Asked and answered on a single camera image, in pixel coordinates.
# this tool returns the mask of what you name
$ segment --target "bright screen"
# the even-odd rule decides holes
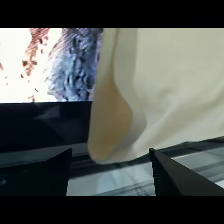
[[[92,101],[102,28],[0,28],[0,103]]]

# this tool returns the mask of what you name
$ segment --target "screen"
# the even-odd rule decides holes
[[[92,101],[103,28],[1,28],[0,103]]]

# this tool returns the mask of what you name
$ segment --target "television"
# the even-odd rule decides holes
[[[87,141],[102,39],[103,28],[0,29],[0,153]]]

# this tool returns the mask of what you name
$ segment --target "cream cloth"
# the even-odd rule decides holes
[[[88,140],[94,160],[223,135],[224,29],[105,29]]]

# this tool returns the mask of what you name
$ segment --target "beige fabric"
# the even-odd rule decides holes
[[[132,160],[224,135],[224,29],[105,29],[89,152]]]

